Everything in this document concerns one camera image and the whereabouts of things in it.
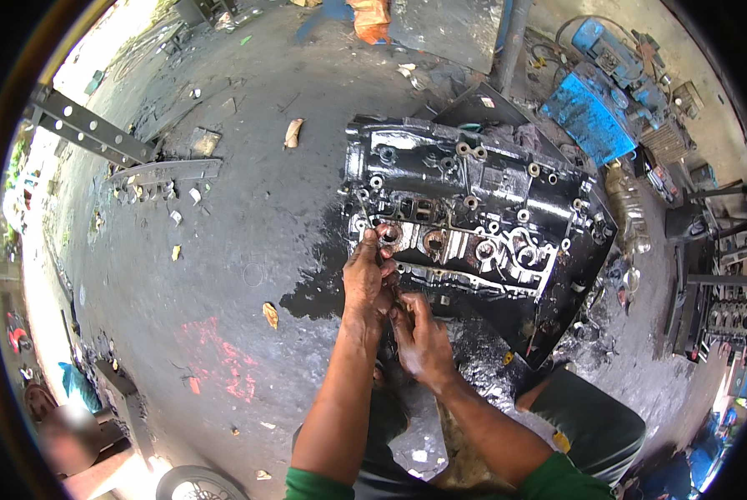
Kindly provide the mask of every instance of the green shirt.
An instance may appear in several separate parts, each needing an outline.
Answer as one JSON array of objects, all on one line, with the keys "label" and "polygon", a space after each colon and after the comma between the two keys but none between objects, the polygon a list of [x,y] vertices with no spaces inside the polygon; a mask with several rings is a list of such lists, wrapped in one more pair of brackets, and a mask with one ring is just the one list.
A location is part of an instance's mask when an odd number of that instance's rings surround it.
[{"label": "green shirt", "polygon": [[[285,479],[286,500],[352,500],[351,486],[321,475],[290,467]],[[481,500],[507,498],[502,495],[487,495]],[[609,486],[593,476],[585,475],[571,463],[568,456],[555,453],[543,465],[530,474],[520,490],[523,500],[600,500],[612,498]]]}]

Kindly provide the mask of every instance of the tire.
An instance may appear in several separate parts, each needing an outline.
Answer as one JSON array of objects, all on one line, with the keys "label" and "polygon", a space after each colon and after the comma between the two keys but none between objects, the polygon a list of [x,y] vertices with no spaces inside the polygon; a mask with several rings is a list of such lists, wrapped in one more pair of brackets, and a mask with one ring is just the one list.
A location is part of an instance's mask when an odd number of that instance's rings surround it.
[{"label": "tire", "polygon": [[29,351],[34,349],[34,344],[27,336],[18,338],[18,349],[20,352]]},{"label": "tire", "polygon": [[233,479],[229,479],[212,469],[200,465],[180,465],[166,472],[157,485],[157,500],[172,500],[173,492],[182,483],[195,483],[197,485],[208,483],[223,490],[226,495],[219,496],[223,500],[249,500],[248,495],[243,493]]}]

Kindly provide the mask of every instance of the red paint mark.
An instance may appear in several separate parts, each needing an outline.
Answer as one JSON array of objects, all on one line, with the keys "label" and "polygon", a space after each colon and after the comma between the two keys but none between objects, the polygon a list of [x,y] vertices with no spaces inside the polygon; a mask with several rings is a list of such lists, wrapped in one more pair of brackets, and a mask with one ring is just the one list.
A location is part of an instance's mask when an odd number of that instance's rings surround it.
[{"label": "red paint mark", "polygon": [[[193,361],[190,367],[195,372],[201,372],[202,380],[213,381],[230,395],[243,399],[247,403],[254,397],[254,384],[256,381],[249,370],[258,363],[251,356],[242,352],[237,346],[226,342],[218,335],[218,318],[213,316],[206,321],[190,322],[181,326],[177,335],[178,341],[183,345],[196,347]],[[198,381],[193,392],[200,394]]]}]

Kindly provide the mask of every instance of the blue machine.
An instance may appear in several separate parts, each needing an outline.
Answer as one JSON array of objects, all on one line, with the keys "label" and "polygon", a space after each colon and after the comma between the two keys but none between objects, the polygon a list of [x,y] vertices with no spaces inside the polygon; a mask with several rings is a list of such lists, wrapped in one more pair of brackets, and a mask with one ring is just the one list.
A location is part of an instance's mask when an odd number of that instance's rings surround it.
[{"label": "blue machine", "polygon": [[[650,35],[632,33],[650,57],[648,64],[664,67],[657,42]],[[647,63],[641,55],[595,18],[585,20],[571,43],[587,60],[562,80],[541,113],[602,165],[638,147],[644,126],[657,130],[665,122],[668,97],[644,72]]]}]

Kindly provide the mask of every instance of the engine block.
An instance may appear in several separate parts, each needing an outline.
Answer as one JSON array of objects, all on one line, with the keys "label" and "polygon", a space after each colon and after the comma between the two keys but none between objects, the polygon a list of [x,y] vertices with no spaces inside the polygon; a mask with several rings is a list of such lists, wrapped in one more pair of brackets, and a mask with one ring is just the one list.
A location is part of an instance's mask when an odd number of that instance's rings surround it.
[{"label": "engine block", "polygon": [[595,180],[536,151],[415,118],[358,115],[346,135],[348,250],[366,216],[387,223],[402,281],[537,302],[573,232],[611,230],[588,215]]}]

